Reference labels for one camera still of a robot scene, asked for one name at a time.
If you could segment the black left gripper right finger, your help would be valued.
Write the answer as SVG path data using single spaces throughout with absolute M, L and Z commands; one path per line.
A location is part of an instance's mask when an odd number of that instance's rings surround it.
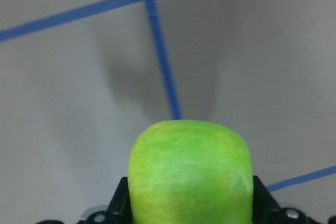
M 253 223 L 271 224 L 279 222 L 280 206 L 258 176 L 253 176 Z

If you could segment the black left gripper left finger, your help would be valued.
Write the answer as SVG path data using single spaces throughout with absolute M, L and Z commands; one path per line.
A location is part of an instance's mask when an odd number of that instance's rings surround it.
M 131 224 L 131 206 L 128 178 L 122 177 L 107 208 L 115 223 Z

